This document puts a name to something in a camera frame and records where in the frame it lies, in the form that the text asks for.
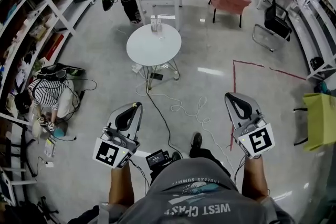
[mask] office chair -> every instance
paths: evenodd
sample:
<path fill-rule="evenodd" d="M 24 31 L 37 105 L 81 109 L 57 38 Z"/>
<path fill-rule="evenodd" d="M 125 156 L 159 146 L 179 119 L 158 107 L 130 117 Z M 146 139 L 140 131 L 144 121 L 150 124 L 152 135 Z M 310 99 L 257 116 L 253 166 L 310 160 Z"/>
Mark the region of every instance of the office chair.
<path fill-rule="evenodd" d="M 277 8 L 280 8 L 283 12 L 286 13 L 286 16 L 284 17 L 284 19 L 277 16 L 277 12 L 276 12 Z M 290 41 L 289 36 L 292 33 L 292 29 L 286 23 L 287 17 L 288 17 L 288 11 L 286 11 L 284 8 L 279 6 L 276 3 L 276 0 L 273 0 L 272 5 L 265 10 L 265 22 L 264 22 L 265 27 L 263 27 L 259 24 L 256 24 L 254 26 L 253 34 L 252 34 L 252 39 L 254 40 L 254 42 L 256 42 L 257 44 L 259 44 L 259 45 L 261 45 L 265 48 L 267 48 L 271 52 L 275 51 L 274 49 L 270 48 L 269 46 L 267 46 L 265 44 L 262 44 L 259 41 L 257 41 L 257 39 L 255 38 L 255 31 L 256 31 L 257 27 L 259 27 L 262 30 L 270 33 L 273 36 L 279 37 L 279 38 L 284 39 L 286 41 Z"/>

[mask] gray t-shirt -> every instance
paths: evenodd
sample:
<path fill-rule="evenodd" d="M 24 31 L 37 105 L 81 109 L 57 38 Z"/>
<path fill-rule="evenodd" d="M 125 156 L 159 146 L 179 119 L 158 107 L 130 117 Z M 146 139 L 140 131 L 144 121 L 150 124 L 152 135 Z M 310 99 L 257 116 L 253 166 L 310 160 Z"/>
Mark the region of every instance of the gray t-shirt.
<path fill-rule="evenodd" d="M 103 211 L 100 217 L 106 216 Z M 205 158 L 172 163 L 144 198 L 127 210 L 111 206 L 107 211 L 109 223 L 294 223 L 271 198 L 259 203 L 241 195 L 226 173 Z"/>

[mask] hand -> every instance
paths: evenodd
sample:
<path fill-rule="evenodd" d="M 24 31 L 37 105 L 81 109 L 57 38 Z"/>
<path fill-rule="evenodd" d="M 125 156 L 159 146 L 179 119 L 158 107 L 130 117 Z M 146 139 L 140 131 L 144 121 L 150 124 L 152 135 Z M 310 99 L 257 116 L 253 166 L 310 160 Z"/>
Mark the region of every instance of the hand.
<path fill-rule="evenodd" d="M 52 123 L 52 122 L 49 122 L 49 124 L 48 124 L 48 129 L 51 131 L 51 132 L 53 132 L 55 129 L 54 129 L 54 124 Z"/>

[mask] striped shirt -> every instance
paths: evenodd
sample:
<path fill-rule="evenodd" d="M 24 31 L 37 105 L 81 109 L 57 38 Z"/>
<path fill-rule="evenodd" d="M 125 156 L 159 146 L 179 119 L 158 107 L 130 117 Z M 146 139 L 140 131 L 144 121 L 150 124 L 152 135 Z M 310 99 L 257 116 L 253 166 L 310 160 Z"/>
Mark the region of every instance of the striped shirt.
<path fill-rule="evenodd" d="M 32 91 L 32 95 L 34 97 L 33 102 L 35 106 L 41 104 L 57 110 L 57 100 L 68 85 L 69 82 L 67 80 L 60 82 L 49 81 L 46 79 L 36 79 L 28 86 L 28 90 Z"/>

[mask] sneaker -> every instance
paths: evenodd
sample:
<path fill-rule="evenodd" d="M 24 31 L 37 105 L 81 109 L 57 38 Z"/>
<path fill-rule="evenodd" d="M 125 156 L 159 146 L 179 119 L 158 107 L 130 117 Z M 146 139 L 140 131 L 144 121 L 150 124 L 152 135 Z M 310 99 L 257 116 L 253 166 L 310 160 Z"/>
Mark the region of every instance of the sneaker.
<path fill-rule="evenodd" d="M 202 146 L 202 135 L 199 132 L 195 132 L 193 134 L 193 138 L 191 140 L 191 147 L 192 148 L 201 148 Z"/>
<path fill-rule="evenodd" d="M 143 25 L 142 21 L 139 19 L 131 20 L 130 22 L 134 25 Z"/>
<path fill-rule="evenodd" d="M 181 159 L 180 154 L 177 151 L 174 151 L 173 155 L 172 155 L 172 160 L 173 162 L 178 161 L 179 159 Z"/>

